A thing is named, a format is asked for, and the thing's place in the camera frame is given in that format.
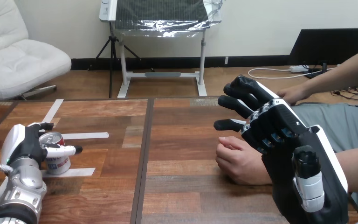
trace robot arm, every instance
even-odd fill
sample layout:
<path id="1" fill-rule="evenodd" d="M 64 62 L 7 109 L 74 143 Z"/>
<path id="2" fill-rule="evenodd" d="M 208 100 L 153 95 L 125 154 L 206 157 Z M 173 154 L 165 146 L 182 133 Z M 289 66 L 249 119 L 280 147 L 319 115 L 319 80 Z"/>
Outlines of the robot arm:
<path id="1" fill-rule="evenodd" d="M 41 145 L 42 131 L 52 128 L 50 123 L 33 123 L 27 127 L 18 124 L 7 135 L 0 163 L 0 171 L 8 176 L 0 198 L 0 224 L 38 224 L 41 202 L 47 192 L 41 162 L 48 157 L 81 153 L 80 146 Z"/>
<path id="2" fill-rule="evenodd" d="M 348 184 L 323 129 L 306 127 L 283 99 L 250 78 L 237 77 L 224 92 L 219 105 L 249 123 L 218 120 L 214 127 L 240 131 L 262 153 L 282 215 L 291 224 L 347 223 Z"/>

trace wooden table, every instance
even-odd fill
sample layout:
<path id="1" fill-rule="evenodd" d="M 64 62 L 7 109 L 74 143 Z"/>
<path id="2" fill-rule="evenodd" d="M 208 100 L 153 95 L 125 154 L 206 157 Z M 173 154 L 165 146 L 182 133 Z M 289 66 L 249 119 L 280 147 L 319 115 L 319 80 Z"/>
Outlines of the wooden table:
<path id="1" fill-rule="evenodd" d="M 15 124 L 40 122 L 53 102 L 0 105 L 0 147 Z M 217 119 L 240 117 L 217 98 L 64 101 L 53 118 L 61 133 L 108 132 L 82 145 L 71 168 L 89 177 L 46 178 L 41 224 L 287 223 L 271 186 L 232 183 L 215 162 Z M 0 185 L 4 175 L 0 173 Z M 358 214 L 350 206 L 350 223 Z"/>

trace white leather chair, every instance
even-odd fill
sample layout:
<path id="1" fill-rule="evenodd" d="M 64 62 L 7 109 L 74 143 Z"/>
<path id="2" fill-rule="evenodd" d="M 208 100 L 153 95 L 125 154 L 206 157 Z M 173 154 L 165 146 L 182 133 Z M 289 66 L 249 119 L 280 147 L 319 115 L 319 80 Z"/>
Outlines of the white leather chair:
<path id="1" fill-rule="evenodd" d="M 65 74 L 70 67 L 69 56 L 61 50 L 28 40 L 27 28 L 14 0 L 0 0 L 0 99 L 55 89 L 49 86 L 27 92 Z"/>

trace person's leg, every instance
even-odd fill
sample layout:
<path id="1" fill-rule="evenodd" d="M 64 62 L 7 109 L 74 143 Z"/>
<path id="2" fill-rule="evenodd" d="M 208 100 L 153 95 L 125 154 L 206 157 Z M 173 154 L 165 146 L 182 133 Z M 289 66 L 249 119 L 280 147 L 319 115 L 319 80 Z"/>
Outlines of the person's leg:
<path id="1" fill-rule="evenodd" d="M 358 106 L 305 103 L 292 109 L 305 125 L 320 125 L 335 152 L 358 148 Z M 358 205 L 358 193 L 352 198 Z"/>

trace black monitor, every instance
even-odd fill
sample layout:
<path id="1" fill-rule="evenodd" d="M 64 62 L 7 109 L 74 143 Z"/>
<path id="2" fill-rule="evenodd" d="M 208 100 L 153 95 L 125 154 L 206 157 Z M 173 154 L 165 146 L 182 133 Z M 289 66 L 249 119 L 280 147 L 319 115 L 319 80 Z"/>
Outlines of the black monitor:
<path id="1" fill-rule="evenodd" d="M 358 28 L 302 29 L 289 56 L 289 65 L 341 64 L 358 53 Z"/>

